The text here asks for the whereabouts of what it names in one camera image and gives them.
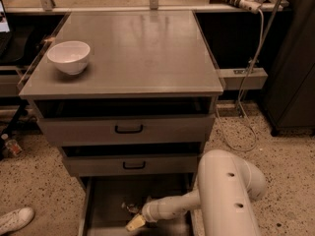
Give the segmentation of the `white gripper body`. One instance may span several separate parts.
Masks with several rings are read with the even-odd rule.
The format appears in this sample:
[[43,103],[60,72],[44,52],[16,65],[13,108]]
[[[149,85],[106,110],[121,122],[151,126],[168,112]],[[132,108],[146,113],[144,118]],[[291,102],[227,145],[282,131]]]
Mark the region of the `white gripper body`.
[[159,201],[153,200],[145,203],[142,208],[142,216],[147,222],[157,222],[161,220],[159,213]]

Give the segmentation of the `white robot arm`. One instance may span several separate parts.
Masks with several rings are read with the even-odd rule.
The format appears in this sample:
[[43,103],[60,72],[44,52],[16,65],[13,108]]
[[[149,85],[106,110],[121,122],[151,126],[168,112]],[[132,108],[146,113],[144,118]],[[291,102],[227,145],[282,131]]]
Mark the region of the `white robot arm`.
[[205,236],[261,236],[251,203],[265,195],[267,181],[257,166],[229,151],[213,149],[200,159],[197,184],[195,190],[183,196],[145,203],[126,230],[174,219],[198,208]]

